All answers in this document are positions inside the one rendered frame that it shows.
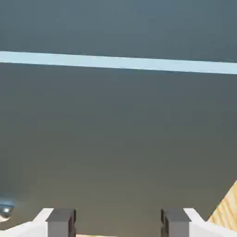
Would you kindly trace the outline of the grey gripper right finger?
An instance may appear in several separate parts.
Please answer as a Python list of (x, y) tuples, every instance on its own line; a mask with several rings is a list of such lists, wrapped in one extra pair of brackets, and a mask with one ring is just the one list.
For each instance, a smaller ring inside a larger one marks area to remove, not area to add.
[(193, 208), (161, 209), (161, 237), (237, 237), (237, 232), (205, 221)]

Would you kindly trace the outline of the light blue painted cabinet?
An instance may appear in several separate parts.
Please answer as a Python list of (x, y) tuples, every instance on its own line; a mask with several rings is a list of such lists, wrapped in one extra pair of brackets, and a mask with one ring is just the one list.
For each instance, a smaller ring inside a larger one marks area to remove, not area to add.
[(0, 63), (177, 73), (237, 75), (237, 62), (1, 51)]

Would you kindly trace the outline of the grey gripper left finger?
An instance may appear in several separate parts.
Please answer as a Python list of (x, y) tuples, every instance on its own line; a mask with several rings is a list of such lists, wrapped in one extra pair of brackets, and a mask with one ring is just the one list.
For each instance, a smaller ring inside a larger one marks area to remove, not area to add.
[(75, 222), (73, 208), (43, 208), (32, 221), (0, 230), (0, 237), (76, 237)]

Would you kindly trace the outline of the dark grey-blue cabinet door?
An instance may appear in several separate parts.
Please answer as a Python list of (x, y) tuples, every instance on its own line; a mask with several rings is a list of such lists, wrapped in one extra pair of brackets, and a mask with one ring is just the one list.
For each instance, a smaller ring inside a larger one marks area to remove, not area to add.
[(158, 237), (161, 208), (206, 219), (236, 180), (237, 75), (0, 63), (0, 230), (66, 207)]
[(237, 0), (0, 0), (0, 50), (237, 62)]

